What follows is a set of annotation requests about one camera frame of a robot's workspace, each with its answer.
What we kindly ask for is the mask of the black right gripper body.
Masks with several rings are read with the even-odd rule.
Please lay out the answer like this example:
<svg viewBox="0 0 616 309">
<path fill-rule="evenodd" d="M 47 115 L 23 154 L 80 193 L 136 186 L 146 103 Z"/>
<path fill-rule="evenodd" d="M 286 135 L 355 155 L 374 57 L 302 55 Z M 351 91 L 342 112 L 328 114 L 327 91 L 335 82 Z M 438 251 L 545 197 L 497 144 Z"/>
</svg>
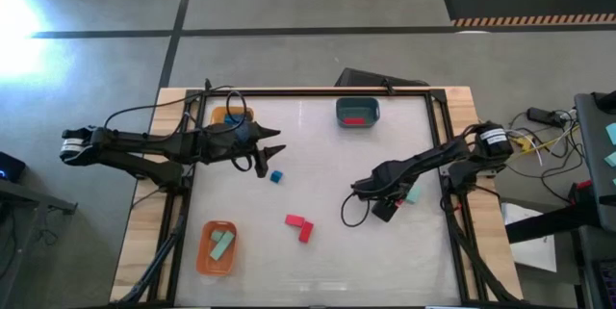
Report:
<svg viewBox="0 0 616 309">
<path fill-rule="evenodd" d="M 371 176 L 351 185 L 360 199 L 380 198 L 392 190 L 410 166 L 403 161 L 386 161 L 372 170 Z"/>
</svg>

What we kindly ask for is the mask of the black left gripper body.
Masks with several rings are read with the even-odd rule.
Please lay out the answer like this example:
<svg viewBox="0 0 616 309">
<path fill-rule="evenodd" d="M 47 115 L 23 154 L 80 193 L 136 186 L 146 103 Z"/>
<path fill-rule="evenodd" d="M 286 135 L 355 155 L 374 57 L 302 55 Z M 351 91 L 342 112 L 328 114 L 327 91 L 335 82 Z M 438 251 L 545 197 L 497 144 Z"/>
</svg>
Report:
<svg viewBox="0 0 616 309">
<path fill-rule="evenodd" d="M 255 149 L 246 123 L 237 126 L 211 124 L 203 129 L 201 161 L 205 164 L 249 156 Z"/>
</svg>

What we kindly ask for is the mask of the long teal block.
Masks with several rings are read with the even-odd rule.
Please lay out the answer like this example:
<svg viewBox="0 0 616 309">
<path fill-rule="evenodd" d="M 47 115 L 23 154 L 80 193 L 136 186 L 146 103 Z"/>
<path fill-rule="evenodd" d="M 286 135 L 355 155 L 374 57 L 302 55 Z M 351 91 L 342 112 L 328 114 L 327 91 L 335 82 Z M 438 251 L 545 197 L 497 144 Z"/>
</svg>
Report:
<svg viewBox="0 0 616 309">
<path fill-rule="evenodd" d="M 210 257 L 216 261 L 222 256 L 228 246 L 230 246 L 235 239 L 235 234 L 232 231 L 227 230 L 224 232 L 225 234 L 221 240 L 218 243 L 214 242 L 215 246 L 210 252 Z"/>
</svg>

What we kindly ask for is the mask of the yellow plastic bin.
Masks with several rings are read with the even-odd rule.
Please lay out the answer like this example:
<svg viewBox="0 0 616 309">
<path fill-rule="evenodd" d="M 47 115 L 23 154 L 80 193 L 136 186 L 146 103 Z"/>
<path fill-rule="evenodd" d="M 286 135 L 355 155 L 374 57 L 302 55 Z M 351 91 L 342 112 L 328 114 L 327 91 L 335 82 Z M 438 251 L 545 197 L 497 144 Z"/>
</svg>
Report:
<svg viewBox="0 0 616 309">
<path fill-rule="evenodd" d="M 226 108 L 225 106 L 217 106 L 211 112 L 210 125 L 215 125 L 218 127 L 219 124 L 224 124 L 223 118 L 226 114 L 245 114 L 249 116 L 249 121 L 246 122 L 251 122 L 254 119 L 254 112 L 249 107 L 244 108 L 242 106 L 230 106 L 229 108 Z"/>
</svg>

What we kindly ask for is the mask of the red arch block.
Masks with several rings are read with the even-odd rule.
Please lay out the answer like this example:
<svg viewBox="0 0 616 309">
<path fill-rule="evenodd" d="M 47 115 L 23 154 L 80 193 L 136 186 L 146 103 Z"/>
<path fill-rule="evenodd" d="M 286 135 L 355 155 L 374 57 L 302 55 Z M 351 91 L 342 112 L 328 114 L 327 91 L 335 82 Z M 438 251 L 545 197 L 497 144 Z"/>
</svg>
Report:
<svg viewBox="0 0 616 309">
<path fill-rule="evenodd" d="M 298 239 L 302 243 L 307 244 L 310 240 L 313 229 L 314 229 L 314 224 L 312 222 L 308 220 L 304 221 L 304 223 L 302 224 L 300 228 Z"/>
</svg>

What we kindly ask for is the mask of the grey-blue plastic bin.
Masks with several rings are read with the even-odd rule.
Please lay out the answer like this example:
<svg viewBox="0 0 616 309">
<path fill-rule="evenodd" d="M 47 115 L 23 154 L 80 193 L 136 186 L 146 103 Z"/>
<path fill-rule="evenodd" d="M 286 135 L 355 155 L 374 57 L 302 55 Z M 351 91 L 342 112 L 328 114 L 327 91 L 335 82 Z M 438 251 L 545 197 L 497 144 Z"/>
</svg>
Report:
<svg viewBox="0 0 616 309">
<path fill-rule="evenodd" d="M 345 126 L 346 117 L 363 117 L 367 124 Z M 371 128 L 380 119 L 379 103 L 373 97 L 341 97 L 336 101 L 336 119 L 342 128 Z"/>
</svg>

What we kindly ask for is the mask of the black flat-topped object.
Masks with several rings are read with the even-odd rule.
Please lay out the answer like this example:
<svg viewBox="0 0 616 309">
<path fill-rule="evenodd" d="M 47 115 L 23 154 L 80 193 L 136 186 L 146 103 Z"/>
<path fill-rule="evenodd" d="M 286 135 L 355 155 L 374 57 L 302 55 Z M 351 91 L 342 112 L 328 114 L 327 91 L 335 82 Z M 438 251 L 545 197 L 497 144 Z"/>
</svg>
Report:
<svg viewBox="0 0 616 309">
<path fill-rule="evenodd" d="M 407 80 L 354 68 L 345 68 L 335 87 L 428 87 L 422 80 Z"/>
</svg>

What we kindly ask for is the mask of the orange plastic bin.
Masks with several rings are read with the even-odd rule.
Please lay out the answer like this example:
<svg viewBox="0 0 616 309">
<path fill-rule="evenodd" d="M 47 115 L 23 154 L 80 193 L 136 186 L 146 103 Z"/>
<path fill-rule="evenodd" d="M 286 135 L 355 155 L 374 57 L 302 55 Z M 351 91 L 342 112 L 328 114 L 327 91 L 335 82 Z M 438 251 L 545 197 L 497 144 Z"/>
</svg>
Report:
<svg viewBox="0 0 616 309">
<path fill-rule="evenodd" d="M 235 234 L 235 239 L 217 261 L 210 257 L 210 252 L 215 246 L 215 243 L 210 239 L 210 235 L 214 230 L 230 230 Z M 235 263 L 238 240 L 238 231 L 233 222 L 224 220 L 206 222 L 201 231 L 196 258 L 196 270 L 200 274 L 207 276 L 226 276 L 230 274 Z"/>
</svg>

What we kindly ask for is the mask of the white paper sheet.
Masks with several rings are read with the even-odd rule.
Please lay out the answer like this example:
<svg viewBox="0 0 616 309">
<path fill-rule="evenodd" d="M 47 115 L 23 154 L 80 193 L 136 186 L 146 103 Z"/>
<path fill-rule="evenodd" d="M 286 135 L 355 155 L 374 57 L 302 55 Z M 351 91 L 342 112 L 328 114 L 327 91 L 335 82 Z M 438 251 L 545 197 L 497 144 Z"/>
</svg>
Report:
<svg viewBox="0 0 616 309">
<path fill-rule="evenodd" d="M 524 208 L 513 203 L 502 203 L 501 214 L 505 224 L 523 219 L 538 217 L 540 212 Z M 554 236 L 511 244 L 512 255 L 516 264 L 557 272 Z"/>
</svg>

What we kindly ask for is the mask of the black power strip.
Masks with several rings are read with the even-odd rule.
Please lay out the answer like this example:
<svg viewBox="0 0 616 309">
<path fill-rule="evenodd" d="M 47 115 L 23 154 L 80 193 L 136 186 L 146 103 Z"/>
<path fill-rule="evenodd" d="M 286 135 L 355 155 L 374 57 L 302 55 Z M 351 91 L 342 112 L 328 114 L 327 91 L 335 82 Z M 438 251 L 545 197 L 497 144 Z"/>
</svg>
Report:
<svg viewBox="0 0 616 309">
<path fill-rule="evenodd" d="M 564 120 L 558 112 L 534 107 L 526 110 L 526 118 L 530 121 L 550 125 L 552 127 L 562 127 L 564 125 Z"/>
</svg>

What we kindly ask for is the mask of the red clamp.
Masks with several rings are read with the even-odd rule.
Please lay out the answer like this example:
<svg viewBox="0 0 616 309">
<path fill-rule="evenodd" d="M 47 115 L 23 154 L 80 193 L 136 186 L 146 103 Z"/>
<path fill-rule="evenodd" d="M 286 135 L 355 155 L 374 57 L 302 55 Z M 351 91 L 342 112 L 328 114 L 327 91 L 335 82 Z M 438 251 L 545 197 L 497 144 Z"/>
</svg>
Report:
<svg viewBox="0 0 616 309">
<path fill-rule="evenodd" d="M 568 199 L 573 205 L 590 201 L 593 198 L 594 193 L 591 180 L 573 183 L 568 193 Z"/>
</svg>

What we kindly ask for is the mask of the grey side desk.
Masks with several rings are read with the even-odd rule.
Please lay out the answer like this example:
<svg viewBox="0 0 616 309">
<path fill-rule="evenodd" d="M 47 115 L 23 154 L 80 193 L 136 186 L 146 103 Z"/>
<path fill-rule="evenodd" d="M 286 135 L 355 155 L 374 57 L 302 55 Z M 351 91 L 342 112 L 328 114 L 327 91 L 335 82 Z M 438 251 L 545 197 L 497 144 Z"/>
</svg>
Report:
<svg viewBox="0 0 616 309">
<path fill-rule="evenodd" d="M 27 209 L 30 214 L 22 224 L 11 229 L 13 250 L 9 262 L 0 271 L 0 309 L 5 309 L 23 260 L 35 243 L 35 235 L 45 229 L 48 213 L 60 211 L 65 215 L 74 215 L 78 204 L 5 180 L 0 180 L 0 203 L 8 203 L 13 207 L 13 217 L 15 209 L 19 208 Z"/>
</svg>

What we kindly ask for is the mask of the black device with blue light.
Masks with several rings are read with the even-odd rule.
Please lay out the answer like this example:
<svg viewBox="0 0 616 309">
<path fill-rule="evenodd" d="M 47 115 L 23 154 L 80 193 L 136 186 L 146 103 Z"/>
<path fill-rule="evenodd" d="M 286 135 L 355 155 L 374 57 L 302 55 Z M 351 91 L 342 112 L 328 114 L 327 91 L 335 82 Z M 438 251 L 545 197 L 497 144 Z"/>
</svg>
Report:
<svg viewBox="0 0 616 309">
<path fill-rule="evenodd" d="M 24 162 L 0 151 L 0 180 L 18 183 L 25 168 Z"/>
</svg>

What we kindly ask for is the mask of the dark side desk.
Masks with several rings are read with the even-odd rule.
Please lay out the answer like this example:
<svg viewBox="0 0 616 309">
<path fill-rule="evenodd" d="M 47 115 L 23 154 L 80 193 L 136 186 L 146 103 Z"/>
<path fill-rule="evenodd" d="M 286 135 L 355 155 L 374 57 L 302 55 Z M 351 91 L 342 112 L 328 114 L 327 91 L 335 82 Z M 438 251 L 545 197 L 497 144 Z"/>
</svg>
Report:
<svg viewBox="0 0 616 309">
<path fill-rule="evenodd" d="M 575 106 L 601 227 L 616 232 L 616 167 L 604 160 L 616 151 L 605 131 L 616 122 L 616 111 L 602 111 L 589 93 L 577 94 Z"/>
</svg>

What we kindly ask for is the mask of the dark keyboard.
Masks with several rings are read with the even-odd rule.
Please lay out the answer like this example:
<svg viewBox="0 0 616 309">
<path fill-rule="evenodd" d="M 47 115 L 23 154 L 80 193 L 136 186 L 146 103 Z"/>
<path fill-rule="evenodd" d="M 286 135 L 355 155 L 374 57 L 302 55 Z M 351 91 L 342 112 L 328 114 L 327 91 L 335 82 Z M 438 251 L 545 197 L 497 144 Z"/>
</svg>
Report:
<svg viewBox="0 0 616 309">
<path fill-rule="evenodd" d="M 593 263 L 602 309 L 616 309 L 616 258 Z"/>
</svg>

